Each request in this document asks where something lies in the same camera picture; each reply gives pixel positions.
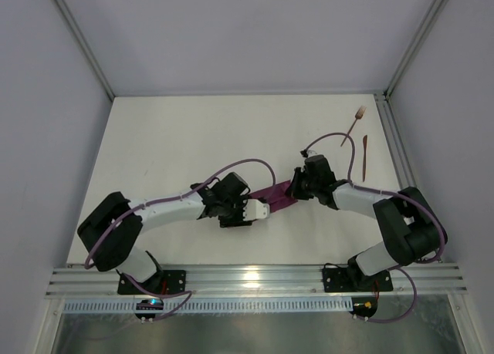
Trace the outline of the purple satin napkin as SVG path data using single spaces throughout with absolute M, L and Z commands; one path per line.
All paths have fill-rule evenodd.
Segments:
M 264 200 L 269 205 L 271 213 L 281 211 L 298 202 L 296 198 L 290 197 L 287 194 L 290 184 L 291 181 L 286 180 L 277 183 L 274 187 L 265 187 L 254 191 L 249 196 L 252 199 Z

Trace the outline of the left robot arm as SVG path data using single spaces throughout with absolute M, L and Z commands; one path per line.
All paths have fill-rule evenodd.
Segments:
M 163 294 L 166 274 L 149 251 L 136 246 L 143 233 L 179 221 L 217 218 L 222 228 L 249 226 L 255 206 L 247 183 L 230 173 L 212 187 L 191 189 L 165 199 L 131 201 L 113 192 L 77 228 L 88 251 L 86 268 L 117 270 L 126 286 Z

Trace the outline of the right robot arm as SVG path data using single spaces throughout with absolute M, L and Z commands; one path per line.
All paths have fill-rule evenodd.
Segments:
M 355 288 L 363 288 L 386 271 L 435 253 L 439 256 L 448 235 L 416 187 L 398 192 L 362 187 L 338 180 L 323 155 L 308 157 L 294 170 L 286 194 L 297 200 L 317 199 L 335 211 L 351 211 L 374 219 L 382 241 L 350 258 L 345 268 Z

